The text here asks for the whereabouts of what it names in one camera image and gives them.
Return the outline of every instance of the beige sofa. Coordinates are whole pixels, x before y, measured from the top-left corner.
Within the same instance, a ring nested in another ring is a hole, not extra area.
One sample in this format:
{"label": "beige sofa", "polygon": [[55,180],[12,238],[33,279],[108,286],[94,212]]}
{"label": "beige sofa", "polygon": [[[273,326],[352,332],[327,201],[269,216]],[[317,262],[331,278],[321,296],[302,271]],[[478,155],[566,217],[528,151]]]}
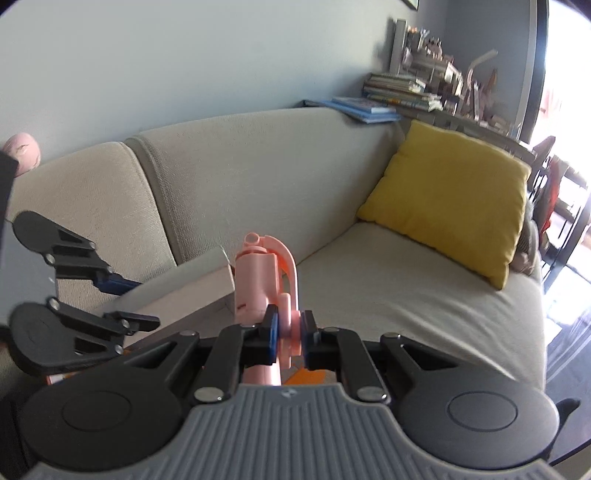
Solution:
{"label": "beige sofa", "polygon": [[[495,291],[429,248],[356,222],[407,127],[323,108],[172,125],[43,164],[17,180],[10,215],[48,216],[139,281],[215,245],[232,257],[249,231],[273,235],[298,262],[300,306],[319,324],[365,339],[396,331],[543,388],[538,280],[511,273]],[[59,286],[85,309],[109,299],[89,283]]]}

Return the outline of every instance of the black circular pad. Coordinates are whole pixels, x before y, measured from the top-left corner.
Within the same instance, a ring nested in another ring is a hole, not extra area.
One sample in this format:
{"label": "black circular pad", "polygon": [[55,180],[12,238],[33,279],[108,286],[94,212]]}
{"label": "black circular pad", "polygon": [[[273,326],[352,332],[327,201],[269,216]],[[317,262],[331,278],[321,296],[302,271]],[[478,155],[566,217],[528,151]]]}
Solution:
{"label": "black circular pad", "polygon": [[558,411],[541,391],[472,366],[424,371],[397,405],[408,437],[457,466],[502,470],[543,456]]}
{"label": "black circular pad", "polygon": [[449,402],[447,412],[458,425],[475,432],[506,429],[517,418],[517,406],[507,397],[493,392],[458,395]]}
{"label": "black circular pad", "polygon": [[64,405],[61,416],[66,423],[83,432],[114,429],[131,414],[131,403],[124,396],[106,391],[88,392]]}
{"label": "black circular pad", "polygon": [[24,407],[22,434],[45,463],[121,468],[160,450],[181,427],[180,402],[150,369],[102,367],[39,391]]}

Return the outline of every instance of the pink plastic part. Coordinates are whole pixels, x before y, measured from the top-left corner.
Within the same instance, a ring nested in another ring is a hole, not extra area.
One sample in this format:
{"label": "pink plastic part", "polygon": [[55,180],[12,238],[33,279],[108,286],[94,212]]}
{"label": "pink plastic part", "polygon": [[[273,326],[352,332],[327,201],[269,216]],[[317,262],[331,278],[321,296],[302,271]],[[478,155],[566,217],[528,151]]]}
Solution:
{"label": "pink plastic part", "polygon": [[[287,275],[289,292],[283,291],[282,273]],[[291,355],[301,351],[296,262],[277,238],[249,233],[236,255],[235,285],[236,323],[254,325],[262,321],[269,304],[279,308],[279,362],[246,369],[242,381],[281,385],[280,367],[289,368]]]}

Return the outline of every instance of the pink object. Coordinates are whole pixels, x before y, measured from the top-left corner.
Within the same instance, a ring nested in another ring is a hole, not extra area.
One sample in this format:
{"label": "pink object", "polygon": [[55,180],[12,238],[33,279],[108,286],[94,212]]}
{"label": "pink object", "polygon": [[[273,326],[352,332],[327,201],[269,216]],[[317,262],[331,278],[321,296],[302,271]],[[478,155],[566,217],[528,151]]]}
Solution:
{"label": "pink object", "polygon": [[36,168],[41,161],[41,150],[32,135],[20,133],[11,136],[2,151],[18,161],[15,177]]}
{"label": "pink object", "polygon": [[[282,287],[283,273],[289,280],[289,292]],[[277,238],[249,233],[236,255],[235,284],[236,323],[254,325],[263,320],[269,304],[279,308],[279,362],[246,369],[242,381],[281,385],[280,368],[289,368],[291,356],[301,354],[296,262]]]}

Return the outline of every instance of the sofa backrest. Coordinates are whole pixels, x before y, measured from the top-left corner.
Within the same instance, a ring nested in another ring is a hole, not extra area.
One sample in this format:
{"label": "sofa backrest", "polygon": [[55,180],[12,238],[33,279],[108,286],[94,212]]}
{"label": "sofa backrest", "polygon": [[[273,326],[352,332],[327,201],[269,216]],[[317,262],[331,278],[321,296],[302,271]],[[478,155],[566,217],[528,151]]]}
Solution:
{"label": "sofa backrest", "polygon": [[251,231],[279,238],[300,262],[355,222],[403,139],[400,124],[302,108],[186,122],[125,143],[177,263],[215,245],[233,259]]}
{"label": "sofa backrest", "polygon": [[[8,218],[22,210],[96,242],[98,254],[127,278],[145,281],[175,265],[144,172],[123,143],[96,145],[17,178]],[[84,310],[112,298],[79,280],[60,280],[59,296]]]}

